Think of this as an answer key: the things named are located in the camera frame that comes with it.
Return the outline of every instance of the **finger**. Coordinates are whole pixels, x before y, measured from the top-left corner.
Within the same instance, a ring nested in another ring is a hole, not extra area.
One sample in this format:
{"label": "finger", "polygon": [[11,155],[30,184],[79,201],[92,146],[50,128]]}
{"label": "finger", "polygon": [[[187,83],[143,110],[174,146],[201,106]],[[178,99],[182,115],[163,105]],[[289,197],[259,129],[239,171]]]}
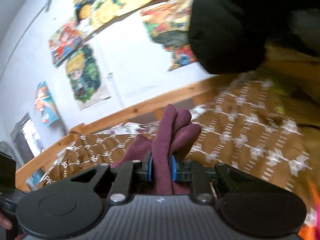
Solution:
{"label": "finger", "polygon": [[22,240],[26,235],[17,236],[14,240]]}
{"label": "finger", "polygon": [[11,230],[12,229],[12,223],[2,213],[0,213],[0,226],[4,227],[7,230]]}

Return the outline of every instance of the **blue plastic piece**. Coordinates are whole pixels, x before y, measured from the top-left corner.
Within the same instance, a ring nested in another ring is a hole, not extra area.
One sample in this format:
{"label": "blue plastic piece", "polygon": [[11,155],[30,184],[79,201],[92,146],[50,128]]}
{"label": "blue plastic piece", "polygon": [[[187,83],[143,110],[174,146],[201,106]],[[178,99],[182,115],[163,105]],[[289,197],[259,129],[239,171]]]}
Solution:
{"label": "blue plastic piece", "polygon": [[151,181],[152,174],[152,155],[150,157],[149,166],[148,166],[148,181]]}
{"label": "blue plastic piece", "polygon": [[176,167],[176,160],[173,155],[171,155],[171,162],[172,162],[172,180],[177,181],[177,167]]}

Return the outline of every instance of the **round black pad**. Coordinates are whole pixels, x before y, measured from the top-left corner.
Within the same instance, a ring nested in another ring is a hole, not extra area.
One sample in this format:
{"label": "round black pad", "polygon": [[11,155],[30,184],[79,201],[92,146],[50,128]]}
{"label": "round black pad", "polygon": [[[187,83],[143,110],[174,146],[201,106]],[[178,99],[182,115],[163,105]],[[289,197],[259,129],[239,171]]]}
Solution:
{"label": "round black pad", "polygon": [[303,201],[290,192],[227,193],[220,211],[232,227],[259,238],[292,234],[307,214]]}
{"label": "round black pad", "polygon": [[83,191],[35,191],[26,195],[16,209],[23,230],[41,239],[76,236],[92,226],[102,212],[100,197]]}

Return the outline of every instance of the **maroon cloth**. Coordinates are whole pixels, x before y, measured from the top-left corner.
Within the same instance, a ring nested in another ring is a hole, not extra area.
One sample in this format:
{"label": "maroon cloth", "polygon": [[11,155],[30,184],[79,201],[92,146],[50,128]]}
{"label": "maroon cloth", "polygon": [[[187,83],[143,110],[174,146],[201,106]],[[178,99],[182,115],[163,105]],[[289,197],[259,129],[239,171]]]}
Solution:
{"label": "maroon cloth", "polygon": [[201,133],[201,126],[192,124],[188,110],[168,105],[159,125],[156,138],[152,142],[138,135],[128,147],[124,158],[114,166],[132,160],[143,160],[152,150],[154,185],[148,193],[156,195],[188,194],[189,188],[172,181],[171,155],[182,160],[190,152]]}

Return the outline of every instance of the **ribbed plastic surface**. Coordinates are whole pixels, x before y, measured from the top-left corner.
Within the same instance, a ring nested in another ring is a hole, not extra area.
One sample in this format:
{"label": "ribbed plastic surface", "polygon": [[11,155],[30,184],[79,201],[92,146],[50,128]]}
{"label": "ribbed plastic surface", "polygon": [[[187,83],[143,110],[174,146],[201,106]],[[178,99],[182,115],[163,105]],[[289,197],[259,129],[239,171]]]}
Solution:
{"label": "ribbed plastic surface", "polygon": [[[39,240],[32,236],[24,239]],[[137,195],[129,204],[111,207],[94,229],[69,239],[246,240],[257,238],[237,233],[220,220],[212,207],[195,204],[186,195]],[[300,238],[292,235],[282,239],[298,240]]]}

